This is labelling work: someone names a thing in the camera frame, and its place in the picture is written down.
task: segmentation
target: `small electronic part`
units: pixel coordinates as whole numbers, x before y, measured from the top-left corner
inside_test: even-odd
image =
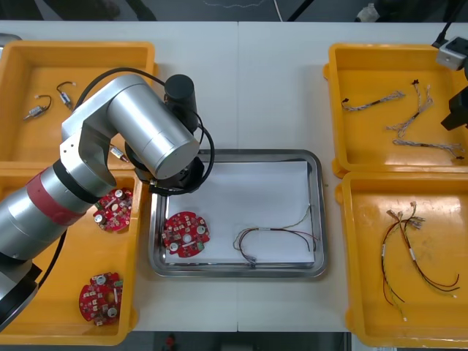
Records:
[[[52,96],[51,95],[36,95],[35,99],[40,99],[42,97],[47,97],[49,99],[49,104],[47,106],[38,105],[29,110],[28,115],[23,118],[24,121],[29,119],[34,119],[39,116],[42,116],[52,105]]]
[[[130,224],[133,194],[127,188],[114,189],[95,206],[94,221],[103,230],[118,232]]]
[[[115,323],[121,309],[123,281],[117,273],[109,272],[93,276],[89,282],[80,292],[81,315],[97,326]]]
[[[60,100],[64,103],[65,106],[69,108],[70,111],[73,111],[72,100],[69,98],[68,94],[65,91],[61,90],[61,87],[66,84],[71,84],[72,86],[76,86],[75,82],[66,81],[66,82],[62,82],[58,84],[56,89],[58,93],[60,94]]]
[[[128,159],[128,157],[125,156],[124,152],[121,151],[119,148],[117,148],[117,146],[115,146],[115,145],[113,145],[113,144],[110,144],[109,152],[110,152],[112,155],[114,155],[115,157],[117,157],[118,159],[120,159],[121,161],[130,162],[130,160]]]
[[[348,106],[347,102],[349,102],[349,99],[346,98],[341,102],[341,106],[343,107],[343,109],[345,109],[346,111],[350,111],[350,112],[362,111],[362,110],[365,110],[365,109],[367,109],[367,108],[369,108],[371,106],[375,106],[375,105],[377,105],[377,104],[379,104],[381,102],[397,100],[397,99],[401,99],[402,97],[405,97],[405,95],[401,91],[394,91],[392,94],[390,94],[390,95],[388,95],[386,97],[383,97],[382,99],[378,99],[376,101],[370,102],[369,104],[356,106],[356,107]]]
[[[202,217],[185,211],[166,221],[162,240],[170,254],[178,254],[182,258],[193,257],[210,241],[210,232]]]
[[[233,247],[234,249],[238,250],[241,252],[242,254],[242,257],[246,259],[246,261],[250,264],[251,267],[255,267],[255,265],[257,264],[257,258],[250,255],[250,254],[247,254],[245,251],[244,251],[244,248],[242,247],[242,241],[245,239],[245,237],[251,233],[251,232],[254,232],[254,231],[272,231],[272,232],[285,232],[285,233],[290,233],[290,234],[294,234],[300,238],[302,238],[305,242],[306,242],[306,245],[307,245],[307,249],[309,250],[310,252],[310,245],[309,245],[309,241],[307,240],[307,238],[304,238],[303,235],[305,236],[308,236],[312,239],[312,242],[314,244],[314,251],[315,251],[315,241],[318,241],[317,238],[315,238],[314,234],[309,234],[309,233],[306,233],[306,232],[302,232],[302,231],[299,231],[299,230],[294,230],[293,227],[299,225],[300,223],[302,223],[308,216],[310,212],[310,205],[307,207],[306,209],[306,213],[304,214],[304,216],[302,217],[302,219],[299,221],[299,222],[296,222],[294,224],[291,224],[291,225],[287,225],[286,227],[280,227],[280,228],[270,228],[270,227],[252,227],[252,228],[246,228],[244,230],[242,230],[238,235],[237,237],[235,238],[234,242],[233,242]]]

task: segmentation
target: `capacitor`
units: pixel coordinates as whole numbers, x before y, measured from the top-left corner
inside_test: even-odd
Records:
[[[117,148],[117,146],[115,146],[113,144],[110,144],[109,151],[110,151],[110,153],[112,155],[114,155],[118,159],[120,159],[120,160],[122,160],[124,162],[130,162],[130,160],[127,158],[127,156],[125,156],[124,152],[121,151],[119,148]]]
[[[125,198],[125,193],[121,189],[117,189],[114,195],[119,199],[123,200]]]
[[[33,107],[32,109],[29,110],[28,115],[23,118],[24,121],[27,121],[28,119],[31,119],[31,118],[37,118],[41,116],[42,114],[44,114],[50,108],[50,105],[52,105],[52,97],[50,95],[36,95],[34,98],[40,99],[41,97],[47,97],[49,99],[49,105],[48,106],[38,105],[36,107]]]
[[[182,237],[182,240],[184,243],[188,244],[190,241],[192,241],[192,236],[190,234],[186,234]]]
[[[60,94],[60,100],[64,103],[65,106],[67,106],[71,111],[73,111],[72,100],[68,97],[66,92],[61,90],[61,87],[64,86],[65,84],[71,84],[73,86],[76,86],[76,83],[67,81],[67,82],[58,84],[56,87],[58,93]]]
[[[205,229],[204,226],[199,225],[199,226],[197,227],[197,233],[198,233],[198,234],[200,234],[200,235],[205,234],[205,231],[206,231],[206,229]]]
[[[98,276],[96,278],[96,284],[98,284],[98,285],[104,285],[105,282],[106,282],[105,276]]]
[[[97,224],[104,224],[105,223],[105,217],[101,214],[97,214],[95,217],[94,217],[94,221],[97,223]]]
[[[108,311],[107,311],[107,315],[110,318],[114,318],[117,315],[117,309],[115,307],[109,308]]]
[[[170,251],[177,251],[178,250],[178,244],[177,243],[170,243],[169,250]]]

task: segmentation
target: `table surface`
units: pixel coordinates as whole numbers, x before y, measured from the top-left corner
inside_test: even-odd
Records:
[[[330,261],[318,281],[169,279],[148,264],[140,237],[138,331],[345,331],[347,281],[339,183],[322,76],[335,42],[430,44],[440,23],[79,23],[2,21],[24,39],[152,42],[161,78],[190,76],[217,148],[303,148],[322,162]],[[456,24],[448,37],[466,33]]]

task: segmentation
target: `metal tray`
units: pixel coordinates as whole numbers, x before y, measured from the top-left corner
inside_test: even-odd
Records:
[[[209,161],[209,151],[200,151],[202,162]],[[215,162],[297,162],[307,161],[309,178],[309,203],[311,205],[313,232],[318,236],[313,263],[258,263],[253,268],[248,263],[166,263],[166,248],[161,234],[167,219],[170,198],[152,195],[149,233],[149,260],[160,276],[215,276],[215,277],[304,277],[322,274],[328,264],[328,242],[325,229],[322,168],[319,159],[305,150],[218,150]]]

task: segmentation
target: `yellow bin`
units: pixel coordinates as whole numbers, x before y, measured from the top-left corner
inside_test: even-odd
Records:
[[[76,86],[63,87],[76,102],[97,75],[116,67],[134,67],[156,74],[153,45],[18,41],[6,46],[0,61],[0,199],[59,158],[61,123],[71,111],[59,99],[57,85],[66,80],[76,82]],[[89,96],[117,76],[103,80]],[[23,117],[30,109],[48,102],[35,99],[37,94],[51,95],[52,107],[43,116],[25,122]],[[113,142],[124,149],[120,136]],[[128,230],[107,233],[94,223],[92,214],[96,209],[88,210],[69,228],[60,257],[37,296],[0,333],[0,344],[114,345],[134,328],[137,315],[132,310],[132,300],[142,184],[131,164],[109,156],[109,168],[117,187],[133,190]],[[55,250],[56,243],[34,263],[45,271]],[[117,324],[97,327],[81,316],[78,298],[92,276],[106,272],[117,272],[124,280],[121,313]]]
[[[468,155],[455,159],[446,150],[396,146],[395,131],[385,128],[407,121],[418,110],[418,96],[411,82],[418,79],[422,95],[431,86],[434,104],[407,130],[405,139],[420,143],[459,143],[468,151],[468,131],[448,132],[440,124],[449,114],[448,100],[467,86],[462,71],[454,72],[436,62],[430,45],[335,44],[324,67],[328,80],[335,160],[333,172],[468,172]],[[341,101],[364,105],[400,90],[405,98],[366,110],[343,110]]]
[[[61,124],[71,111],[61,102],[58,84],[72,81],[76,86],[62,89],[76,103],[81,92],[98,75],[116,67],[138,68],[156,75],[154,47],[148,42],[10,42],[0,60],[0,168],[44,169],[59,158]],[[99,83],[88,97],[119,75]],[[46,105],[48,99],[35,99],[48,94],[53,98],[50,109],[42,116],[23,121],[28,111]],[[113,143],[124,150],[120,135]],[[130,163],[109,156],[109,168],[132,169]]]
[[[468,175],[351,172],[336,188],[336,199],[347,247],[350,331],[373,347],[468,347]],[[385,300],[380,261],[382,240],[395,222],[387,210],[408,218],[412,201],[416,215],[426,219],[420,230],[408,230],[418,264],[440,283],[451,284],[459,273],[460,289],[456,298],[431,289],[400,233],[392,234],[385,270],[405,301],[399,303],[405,321]]]
[[[0,170],[0,200],[24,186],[36,170]],[[142,184],[133,170],[116,170],[117,187],[133,191],[130,226],[108,233],[94,223],[93,206],[68,229],[67,239],[47,281],[32,302],[0,333],[0,344],[115,345],[134,328],[132,311],[137,238],[140,232]],[[47,269],[57,243],[34,263]],[[81,316],[78,298],[83,285],[100,273],[117,272],[124,280],[118,324],[97,327]]]

